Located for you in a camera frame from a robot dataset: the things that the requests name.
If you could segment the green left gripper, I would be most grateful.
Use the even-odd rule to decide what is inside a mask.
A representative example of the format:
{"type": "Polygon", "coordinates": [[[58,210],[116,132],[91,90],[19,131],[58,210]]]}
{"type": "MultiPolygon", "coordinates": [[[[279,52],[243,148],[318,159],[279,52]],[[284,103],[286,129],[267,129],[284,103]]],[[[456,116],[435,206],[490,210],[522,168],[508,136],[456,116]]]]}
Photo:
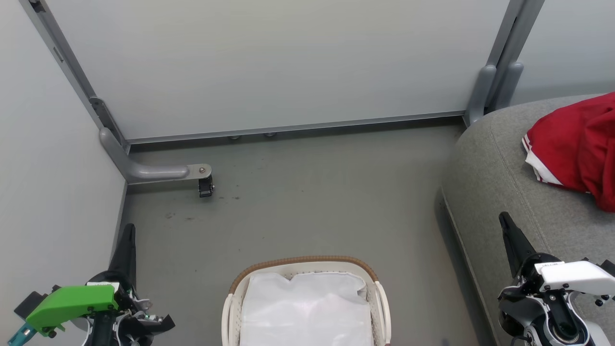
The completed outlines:
{"type": "Polygon", "coordinates": [[[27,324],[44,337],[55,337],[63,324],[84,318],[86,346],[148,346],[149,333],[175,328],[171,315],[147,318],[130,290],[136,283],[136,228],[125,225],[108,271],[120,285],[69,285],[37,294],[27,324]]]}

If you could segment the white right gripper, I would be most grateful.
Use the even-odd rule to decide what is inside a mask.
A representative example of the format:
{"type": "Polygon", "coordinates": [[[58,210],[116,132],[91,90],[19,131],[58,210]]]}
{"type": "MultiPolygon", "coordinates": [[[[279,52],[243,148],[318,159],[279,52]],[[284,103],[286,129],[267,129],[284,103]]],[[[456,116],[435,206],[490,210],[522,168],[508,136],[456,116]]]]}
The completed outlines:
{"type": "Polygon", "coordinates": [[[590,294],[598,306],[614,298],[615,264],[560,261],[536,254],[508,212],[499,214],[513,282],[498,297],[499,324],[506,332],[601,332],[575,310],[578,294],[590,294]]]}

